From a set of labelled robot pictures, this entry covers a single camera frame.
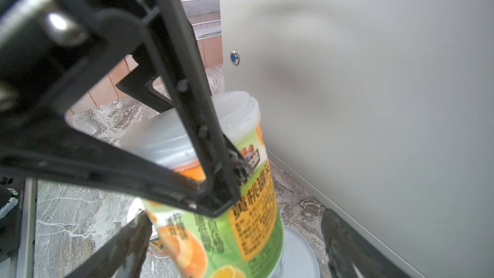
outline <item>gray marble tile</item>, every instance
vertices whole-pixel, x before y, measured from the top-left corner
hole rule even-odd
[[[213,94],[224,92],[222,65],[208,68]],[[167,95],[163,85],[156,89]],[[79,131],[118,146],[120,136],[141,120],[157,113],[126,97],[67,118]],[[318,258],[321,277],[329,278],[327,256],[321,235],[324,206],[271,163],[283,223],[299,231]],[[64,277],[114,236],[127,223],[127,211],[135,197],[105,190],[39,182],[34,246],[34,277]],[[169,259],[148,254],[142,278],[179,277]]]

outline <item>white lid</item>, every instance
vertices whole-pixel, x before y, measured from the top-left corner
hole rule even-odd
[[[137,216],[137,214],[140,211],[144,211],[144,204],[142,203],[141,199],[137,197],[135,198],[135,200],[130,205],[130,208],[128,209],[127,223],[129,223],[132,219],[134,219],[135,216]],[[153,225],[151,231],[151,238],[154,238],[156,236],[157,236],[156,228]]]
[[[226,92],[212,96],[211,100],[221,130],[233,144],[255,129],[261,120],[257,100],[246,92]],[[175,108],[128,130],[120,138],[120,147],[172,169],[197,159]]]
[[[320,278],[316,255],[299,232],[283,225],[283,252],[270,278]]]

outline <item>small can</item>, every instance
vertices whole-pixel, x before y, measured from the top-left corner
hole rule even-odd
[[[128,209],[127,223],[129,223],[132,219],[134,219],[135,216],[137,216],[137,214],[140,211],[144,211],[144,210],[145,210],[144,204],[142,203],[141,199],[136,198],[130,205],[130,208]],[[156,232],[155,226],[153,225],[152,228],[153,229],[151,231],[151,237],[149,238],[149,248],[148,248],[149,253],[152,256],[157,257],[159,259],[164,259],[169,257],[170,255],[168,254],[166,248],[161,243],[160,237]]]

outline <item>white panel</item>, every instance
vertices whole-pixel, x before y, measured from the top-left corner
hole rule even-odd
[[[226,89],[256,97],[267,146],[414,277],[494,275],[493,7],[221,0],[223,56],[240,54]]]

